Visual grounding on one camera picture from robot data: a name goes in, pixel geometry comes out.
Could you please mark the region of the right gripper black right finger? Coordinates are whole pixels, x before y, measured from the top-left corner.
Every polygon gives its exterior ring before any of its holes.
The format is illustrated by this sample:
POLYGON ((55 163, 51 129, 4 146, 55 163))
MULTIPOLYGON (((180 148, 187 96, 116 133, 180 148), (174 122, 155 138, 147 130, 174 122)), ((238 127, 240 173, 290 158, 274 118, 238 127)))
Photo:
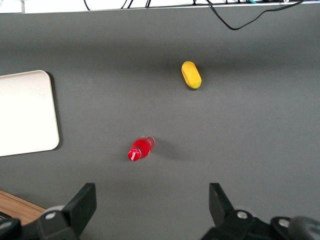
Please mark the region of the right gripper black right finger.
POLYGON ((219 183, 209 184, 209 212, 214 227, 203 240, 271 240, 270 225, 246 210, 235 209, 219 183))

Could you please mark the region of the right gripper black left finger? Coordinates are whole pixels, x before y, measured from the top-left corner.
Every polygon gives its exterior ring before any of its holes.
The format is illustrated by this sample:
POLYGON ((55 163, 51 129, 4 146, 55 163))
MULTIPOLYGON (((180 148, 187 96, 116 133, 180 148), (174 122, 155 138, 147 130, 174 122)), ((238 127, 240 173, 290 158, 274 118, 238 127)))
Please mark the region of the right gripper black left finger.
POLYGON ((39 239, 79 240, 96 209, 96 185, 86 183, 66 205, 51 207, 38 218, 39 239))

